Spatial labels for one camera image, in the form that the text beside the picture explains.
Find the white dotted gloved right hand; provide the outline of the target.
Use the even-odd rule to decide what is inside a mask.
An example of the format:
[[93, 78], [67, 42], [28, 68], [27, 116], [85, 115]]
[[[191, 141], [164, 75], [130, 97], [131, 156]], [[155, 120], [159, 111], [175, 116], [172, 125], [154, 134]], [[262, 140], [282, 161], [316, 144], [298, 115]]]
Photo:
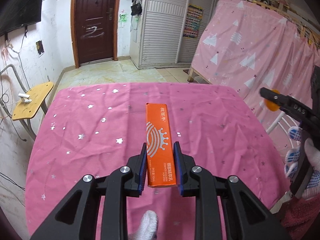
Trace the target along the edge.
[[[288, 135], [290, 139], [300, 141], [302, 137], [302, 130], [297, 126], [292, 126], [288, 130]], [[311, 179], [302, 195], [304, 199], [308, 200], [319, 194], [319, 150], [314, 146], [312, 139], [308, 138], [304, 144], [304, 151], [313, 168]], [[299, 159], [300, 148], [293, 148], [287, 152], [284, 168], [286, 178], [293, 178], [298, 169]]]

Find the white gloved left hand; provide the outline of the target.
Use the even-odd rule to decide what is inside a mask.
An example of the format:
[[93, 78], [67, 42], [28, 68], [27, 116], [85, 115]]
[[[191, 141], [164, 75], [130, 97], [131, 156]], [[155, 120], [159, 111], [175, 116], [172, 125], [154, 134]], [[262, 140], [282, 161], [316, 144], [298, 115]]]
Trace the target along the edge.
[[130, 235], [130, 240], [154, 240], [157, 238], [158, 216], [154, 211], [144, 213], [138, 230]]

